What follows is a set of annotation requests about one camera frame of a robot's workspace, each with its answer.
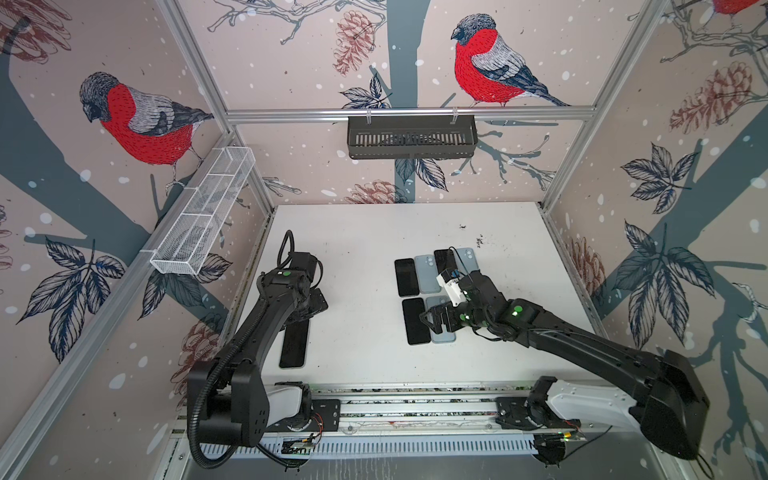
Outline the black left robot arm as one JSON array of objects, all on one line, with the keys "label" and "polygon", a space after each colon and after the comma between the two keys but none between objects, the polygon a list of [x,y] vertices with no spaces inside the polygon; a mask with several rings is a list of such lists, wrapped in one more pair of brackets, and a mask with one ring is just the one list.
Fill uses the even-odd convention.
[{"label": "black left robot arm", "polygon": [[290,255],[256,280],[259,298],[234,337],[187,376],[187,431],[192,444],[254,447],[275,423],[304,427],[312,417],[311,394],[300,382],[267,386],[262,370],[288,323],[301,323],[327,304],[313,285],[321,262]]}]

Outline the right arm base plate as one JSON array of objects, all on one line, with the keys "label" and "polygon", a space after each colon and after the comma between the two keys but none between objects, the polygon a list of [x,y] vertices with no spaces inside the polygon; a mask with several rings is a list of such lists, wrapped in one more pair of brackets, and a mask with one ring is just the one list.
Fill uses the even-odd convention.
[{"label": "right arm base plate", "polygon": [[498,397],[495,399],[495,422],[503,429],[534,431],[540,429],[577,430],[581,422],[565,419],[555,413],[544,400],[526,397]]}]

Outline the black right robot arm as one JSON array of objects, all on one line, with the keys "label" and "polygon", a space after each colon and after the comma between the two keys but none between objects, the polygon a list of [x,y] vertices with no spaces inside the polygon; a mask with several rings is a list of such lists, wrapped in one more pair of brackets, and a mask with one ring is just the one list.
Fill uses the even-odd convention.
[{"label": "black right robot arm", "polygon": [[632,429],[661,451],[683,460],[699,456],[710,401],[689,360],[673,351],[652,354],[578,328],[528,300],[508,300],[475,270],[445,280],[445,303],[420,322],[435,333],[487,330],[492,342],[517,343],[566,360],[604,380],[578,385],[542,376],[515,406],[499,405],[504,428],[577,430],[596,422]]}]

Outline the bare black phone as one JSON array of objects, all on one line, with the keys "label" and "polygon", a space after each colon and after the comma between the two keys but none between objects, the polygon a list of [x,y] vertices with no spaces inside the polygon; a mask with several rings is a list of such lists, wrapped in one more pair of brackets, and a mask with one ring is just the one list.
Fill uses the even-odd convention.
[{"label": "bare black phone", "polygon": [[394,261],[398,295],[401,298],[418,296],[420,288],[413,258],[403,258]]},{"label": "bare black phone", "polygon": [[452,249],[438,249],[433,252],[437,272],[453,274],[458,270],[456,256]]}]

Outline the light blue case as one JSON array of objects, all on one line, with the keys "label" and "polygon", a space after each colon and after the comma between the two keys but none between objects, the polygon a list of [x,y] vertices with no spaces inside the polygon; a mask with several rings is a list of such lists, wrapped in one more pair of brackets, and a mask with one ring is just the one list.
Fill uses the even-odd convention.
[{"label": "light blue case", "polygon": [[437,280],[439,274],[434,255],[415,256],[414,264],[420,292],[422,294],[440,293],[442,287]]}]

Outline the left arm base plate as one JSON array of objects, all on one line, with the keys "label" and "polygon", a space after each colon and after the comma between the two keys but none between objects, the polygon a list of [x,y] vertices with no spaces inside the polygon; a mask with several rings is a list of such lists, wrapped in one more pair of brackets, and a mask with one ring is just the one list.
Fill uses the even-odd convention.
[{"label": "left arm base plate", "polygon": [[337,432],[341,417],[341,401],[338,399],[319,399],[312,401],[308,417],[290,418],[269,426],[269,433],[319,433]]}]

